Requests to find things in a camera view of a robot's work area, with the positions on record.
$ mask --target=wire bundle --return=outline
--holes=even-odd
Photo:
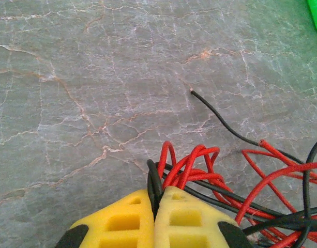
[[[252,226],[243,230],[246,235],[260,231],[265,237],[272,241],[272,243],[261,242],[259,244],[260,246],[273,248],[303,247],[302,245],[307,238],[317,243],[317,215],[315,215],[317,214],[317,207],[310,208],[309,198],[309,183],[317,184],[317,174],[311,171],[312,169],[317,168],[317,162],[313,162],[317,153],[317,143],[311,149],[306,163],[303,163],[294,156],[274,148],[264,140],[257,143],[241,136],[229,127],[220,114],[208,102],[195,91],[191,90],[191,93],[208,106],[232,134],[247,143],[260,146],[267,150],[259,151],[245,149],[242,151],[244,157],[252,168],[260,175],[262,181],[252,190],[249,196],[244,199],[234,194],[226,185],[224,178],[214,171],[214,162],[219,154],[219,147],[206,148],[204,145],[197,145],[190,155],[177,162],[174,148],[172,144],[167,141],[163,144],[159,163],[155,164],[152,160],[147,161],[149,167],[148,193],[150,200],[152,201],[154,216],[156,216],[163,190],[167,186],[173,185],[210,204],[237,213],[235,221],[238,224],[240,224],[244,217],[247,218]],[[170,153],[172,165],[166,164],[168,153]],[[249,154],[260,154],[279,159],[287,167],[266,176],[250,158]],[[193,168],[196,158],[201,156],[204,157],[207,171]],[[169,170],[168,174],[164,173],[165,169]],[[288,176],[303,180],[304,211],[297,212],[291,203],[271,182],[280,176]],[[216,199],[205,196],[186,186],[188,181],[193,181],[198,185],[212,190]],[[285,215],[253,203],[253,200],[266,185],[273,190],[283,204],[292,212],[291,214]],[[293,230],[294,232],[290,235],[286,235],[278,230],[277,227]]]
[[[257,171],[258,174],[263,178],[263,180],[250,193],[247,199],[244,200],[244,199],[240,199],[240,197],[237,197],[237,198],[230,197],[231,195],[226,195],[225,192],[222,192],[222,191],[218,192],[215,189],[212,189],[213,194],[215,195],[215,197],[220,203],[224,203],[223,205],[220,204],[219,205],[220,207],[226,208],[226,205],[229,205],[233,207],[234,209],[238,210],[238,211],[234,211],[238,213],[235,218],[238,224],[240,224],[242,218],[246,215],[247,219],[252,225],[265,223],[270,220],[276,220],[275,222],[272,223],[272,226],[278,226],[278,227],[292,229],[292,230],[300,230],[302,227],[309,224],[308,222],[306,222],[304,219],[301,218],[301,215],[300,215],[301,213],[291,215],[287,218],[288,215],[283,215],[279,212],[269,210],[260,205],[252,204],[252,201],[259,194],[260,190],[264,188],[265,185],[269,185],[274,191],[274,193],[281,199],[281,201],[293,213],[295,213],[296,209],[279,192],[279,190],[271,183],[271,181],[282,175],[302,179],[301,175],[294,174],[294,172],[317,168],[317,162],[303,164],[301,166],[293,164],[288,166],[287,168],[273,172],[269,176],[266,177],[263,174],[263,172],[256,166],[256,164],[250,159],[250,157],[248,156],[248,153],[262,154],[262,155],[274,157],[283,162],[286,160],[286,157],[265,141],[260,141],[260,145],[266,150],[268,150],[269,152],[262,152],[257,150],[243,150],[243,154],[247,158],[248,162],[255,169],[255,171]],[[170,155],[171,155],[172,166],[170,165],[166,166],[168,151],[170,152]],[[213,169],[214,161],[218,154],[219,154],[218,147],[206,148],[203,145],[198,145],[194,148],[194,150],[192,151],[190,155],[184,157],[179,162],[176,162],[175,152],[174,152],[172,144],[170,142],[164,142],[160,161],[157,167],[157,171],[161,178],[164,176],[164,173],[163,173],[164,169],[168,169],[170,170],[170,172],[167,175],[165,174],[164,176],[165,180],[162,185],[163,190],[167,186],[173,185],[197,197],[200,195],[199,198],[205,200],[206,202],[217,205],[215,202],[212,201],[214,199],[210,198],[210,200],[208,200],[209,197],[203,197],[204,195],[201,196],[199,192],[195,193],[194,190],[186,187],[186,183],[188,181],[195,181],[195,183],[197,183],[198,180],[208,180],[208,182],[211,185],[217,186],[220,189],[223,189],[225,191],[232,193],[232,190],[229,189],[229,187],[225,184],[223,177],[220,174],[214,172],[214,169]],[[195,159],[200,156],[203,156],[205,159],[207,172],[200,169],[192,168],[194,165]],[[317,174],[311,173],[311,176],[313,177],[311,179],[311,182],[317,184]],[[261,230],[261,233],[264,236],[266,236],[267,238],[269,238],[270,240],[276,243],[272,247],[286,247],[286,246],[290,247],[290,244],[298,237],[298,234],[299,234],[299,231],[298,231],[293,233],[292,235],[286,236],[284,233],[280,232],[276,228],[270,227],[268,224],[262,225],[262,227],[263,229],[268,228],[269,232],[273,234],[272,235],[266,230]],[[257,231],[257,229],[254,229],[254,228],[245,229],[245,233],[247,235],[252,234],[255,231]],[[311,231],[317,231],[317,221],[313,222],[313,227]],[[317,232],[310,233],[309,238],[317,242]]]

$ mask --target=rectangular hole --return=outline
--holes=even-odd
[[[204,235],[170,235],[170,248],[208,248]]]
[[[127,238],[127,239],[103,240],[100,242],[99,248],[137,248],[137,247],[138,247],[137,238]]]
[[[109,219],[108,231],[125,231],[140,229],[140,216],[137,214],[115,215]]]
[[[141,203],[141,199],[140,198],[135,198],[133,199],[130,204],[140,204]]]
[[[198,210],[174,210],[170,215],[170,226],[202,226],[201,212]]]
[[[173,194],[172,195],[172,200],[181,200],[181,199],[182,199],[182,197],[180,195],[178,195],[178,194]]]

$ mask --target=stone floor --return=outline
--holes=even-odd
[[[165,140],[179,159],[219,146],[216,171],[248,195],[260,179],[240,150],[253,147],[190,87],[246,137],[305,160],[317,139],[307,2],[1,0],[0,247],[53,247],[76,220],[145,188]],[[302,208],[300,181],[275,183]],[[279,208],[269,189],[256,202]]]

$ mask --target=black wire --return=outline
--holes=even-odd
[[[157,171],[157,167],[153,160],[149,159],[147,160],[147,166],[150,171],[150,175],[153,180],[153,188],[154,188],[154,194],[155,198],[158,202],[160,202],[162,195],[163,195],[163,186],[162,186],[162,181],[160,179],[160,176]]]
[[[317,154],[317,142],[314,144],[312,149],[309,152],[308,158],[306,163],[312,163],[315,156]],[[303,180],[302,180],[302,187],[303,187],[303,205],[304,205],[304,218],[306,220],[312,219],[310,208],[311,208],[311,202],[310,202],[310,172],[311,170],[306,170],[303,172]],[[311,231],[312,224],[310,223],[305,227],[305,229],[302,231],[301,235],[298,237],[292,248],[300,248],[304,242],[307,240],[309,232]]]
[[[155,217],[157,215],[157,211],[158,211],[158,204],[157,204],[156,199],[155,199],[153,180],[152,180],[152,176],[151,176],[150,172],[148,173],[147,191],[148,191],[148,197],[150,200],[150,204],[152,206],[152,212],[153,212],[154,219],[155,219]]]
[[[195,92],[194,90],[191,90],[191,94],[193,94],[195,97],[197,97],[202,103],[204,103],[216,116],[217,118],[220,120],[220,122],[223,124],[224,127],[227,128],[228,131],[230,131],[233,135],[235,135],[236,137],[240,138],[241,140],[255,145],[255,146],[259,146],[259,144],[255,141],[252,141],[248,138],[243,137],[242,135],[238,134],[236,131],[234,131],[227,123],[226,121],[221,117],[221,115],[218,113],[218,111],[210,104],[208,103],[203,97],[201,97],[197,92]],[[301,160],[299,160],[298,158],[279,150],[283,155],[285,155],[286,157],[294,160],[295,162],[299,163],[299,164],[303,164],[303,162]],[[313,148],[311,149],[309,155],[308,155],[308,159],[306,163],[311,163],[313,162],[313,159],[315,157],[317,153],[317,142],[316,144],[313,146]],[[311,214],[310,214],[310,192],[309,192],[309,183],[310,183],[310,172],[311,170],[306,170],[303,175],[303,201],[304,201],[304,210],[305,210],[305,218],[308,220],[311,220]],[[297,239],[297,241],[294,243],[294,245],[292,246],[292,248],[300,248],[303,243],[305,242],[305,240],[308,237],[308,234],[311,230],[311,224],[307,225],[305,227],[305,229],[303,230],[302,234],[299,236],[299,238]]]
[[[310,212],[311,212],[311,214],[316,214],[317,213],[317,207],[311,208]],[[295,220],[301,220],[300,223],[303,223],[303,226],[304,226],[305,225],[304,223],[305,223],[306,220],[301,218],[303,215],[304,215],[304,210],[301,210],[301,211],[298,211],[298,212],[295,212],[295,213],[290,213],[290,214],[284,215],[282,217],[278,217],[276,219],[269,220],[269,221],[266,221],[264,223],[260,223],[260,224],[255,225],[255,226],[247,227],[247,228],[243,229],[243,232],[246,235],[250,235],[250,234],[253,234],[253,233],[257,233],[258,231],[261,231],[261,230],[264,230],[264,229],[268,229],[270,227],[275,227],[277,225],[280,225],[281,223],[288,223],[288,222],[292,222],[292,221],[295,221]]]
[[[308,155],[308,158],[307,158],[308,163],[312,163],[316,155],[317,155],[317,142],[314,144],[314,146],[312,147]]]
[[[165,169],[170,171],[171,168],[172,168],[172,165],[165,164]],[[203,185],[204,187],[206,187],[206,188],[208,188],[210,190],[215,190],[215,191],[217,191],[220,194],[227,195],[227,196],[229,196],[229,197],[231,197],[231,198],[233,198],[233,199],[235,199],[237,201],[240,201],[241,203],[243,203],[245,201],[244,198],[242,198],[242,197],[240,197],[240,196],[238,196],[238,195],[236,195],[234,193],[231,193],[229,191],[226,191],[224,189],[221,189],[221,188],[219,188],[217,186],[214,186],[214,185],[212,185],[212,184],[210,184],[208,182],[205,182],[205,181],[202,181],[202,180],[197,180],[197,181],[193,181],[193,182],[197,183],[198,185]],[[205,202],[208,202],[208,203],[212,204],[212,205],[216,205],[216,206],[222,207],[222,208],[230,210],[230,211],[232,211],[234,213],[238,212],[237,208],[231,207],[230,205],[224,204],[224,203],[222,203],[222,202],[220,202],[218,200],[215,200],[215,199],[212,199],[212,198],[210,198],[208,196],[205,196],[205,195],[193,190],[192,188],[187,187],[185,189],[185,191],[190,193],[191,195],[194,195],[195,197],[198,197],[199,199],[201,199],[201,200],[203,200]],[[251,205],[251,207],[253,207],[253,208],[256,208],[258,206],[260,208],[263,208],[263,211],[266,212],[267,208],[265,208],[265,207],[262,207],[262,206],[260,206],[258,204]],[[274,219],[274,220],[269,220],[269,221],[267,219],[265,219],[265,218],[261,218],[263,221],[260,221],[260,220],[258,220],[258,221],[263,222],[263,223],[260,223],[260,224],[258,224],[256,226],[250,226],[248,228],[245,228],[243,231],[245,231],[245,233],[247,235],[250,235],[250,234],[256,233],[256,232],[258,232],[260,230],[267,229],[269,227],[274,227],[274,226],[277,226],[277,225],[279,225],[279,227],[281,227],[281,228],[290,229],[290,230],[301,230],[304,226],[307,225],[307,222],[304,219],[300,218],[300,217],[302,217],[304,215],[304,210],[299,211],[299,212],[295,212],[295,213],[291,213],[291,214],[288,214],[288,215],[285,215],[285,214],[282,214],[282,213],[279,213],[279,212],[275,212],[274,210],[270,210],[270,209],[268,209],[268,210],[272,211],[272,213],[269,213],[269,212],[266,212],[266,213],[276,214],[276,215],[278,215],[277,218]],[[311,209],[310,211],[311,211],[312,214],[317,213],[317,207]]]
[[[165,169],[167,169],[167,170],[170,171],[170,170],[172,169],[172,165],[170,165],[170,164],[165,164]],[[241,196],[239,196],[239,195],[236,195],[236,194],[234,194],[234,193],[232,193],[232,192],[230,192],[230,191],[224,190],[224,189],[222,189],[222,188],[220,188],[220,187],[218,187],[218,186],[212,185],[211,183],[208,183],[208,182],[206,182],[206,181],[197,180],[197,181],[193,181],[193,182],[196,183],[196,184],[198,184],[198,185],[200,185],[200,186],[203,186],[203,187],[205,187],[205,188],[207,188],[207,189],[210,189],[210,190],[212,190],[212,191],[216,191],[216,192],[218,192],[219,194],[228,196],[228,197],[230,197],[230,198],[232,198],[232,199],[234,199],[234,200],[236,200],[236,201],[238,201],[238,202],[240,202],[240,203],[244,203],[245,200],[246,200],[246,199],[244,199],[243,197],[241,197]],[[269,209],[269,208],[263,207],[263,206],[261,206],[261,205],[259,205],[259,204],[256,204],[256,203],[251,203],[250,206],[251,206],[252,208],[258,209],[258,210],[263,211],[263,212],[265,212],[265,213],[271,214],[271,215],[273,215],[273,216],[275,216],[275,217],[284,216],[284,214],[282,214],[282,213],[279,213],[279,212],[277,212],[277,211],[274,211],[274,210],[271,210],[271,209]]]
[[[163,196],[163,187],[155,163],[151,159],[149,159],[147,160],[147,166],[149,168],[147,182],[148,197],[152,205],[152,211],[155,219],[158,212],[160,200]]]
[[[245,141],[245,142],[247,142],[247,143],[249,143],[249,144],[252,144],[252,145],[254,145],[254,146],[260,146],[260,145],[258,144],[258,142],[255,142],[255,141],[252,141],[251,139],[248,139],[248,138],[246,138],[246,137],[243,137],[242,135],[240,135],[240,134],[238,134],[236,131],[234,131],[234,130],[226,123],[226,121],[221,117],[221,115],[218,113],[218,111],[217,111],[210,103],[208,103],[203,97],[201,97],[197,92],[195,92],[194,90],[191,90],[191,94],[194,95],[196,98],[198,98],[202,103],[204,103],[204,104],[217,116],[217,118],[220,120],[220,122],[223,124],[223,126],[224,126],[227,130],[229,130],[233,135],[235,135],[236,137],[240,138],[241,140],[243,140],[243,141]],[[282,153],[283,155],[285,155],[286,157],[288,157],[288,158],[294,160],[295,162],[297,162],[297,163],[299,163],[299,164],[303,164],[303,162],[302,162],[300,159],[298,159],[298,158],[296,158],[296,157],[290,155],[289,153],[286,153],[286,152],[281,151],[281,150],[279,150],[279,152],[281,152],[281,153]]]
[[[256,247],[258,247],[258,246],[259,246],[259,247],[267,248],[267,247],[271,247],[272,245],[274,245],[274,244],[260,240],[260,241],[258,241],[258,243],[256,243],[256,244],[254,245],[254,248],[256,248]]]

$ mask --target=marble surface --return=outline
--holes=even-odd
[[[0,247],[53,247],[76,220],[145,188],[145,161],[165,140],[179,159],[219,146],[217,172],[249,194],[260,179],[240,150],[253,147],[190,87],[243,135],[305,160],[317,139],[307,2],[1,0]],[[302,208],[300,181],[276,184]],[[269,189],[256,201],[278,208]]]

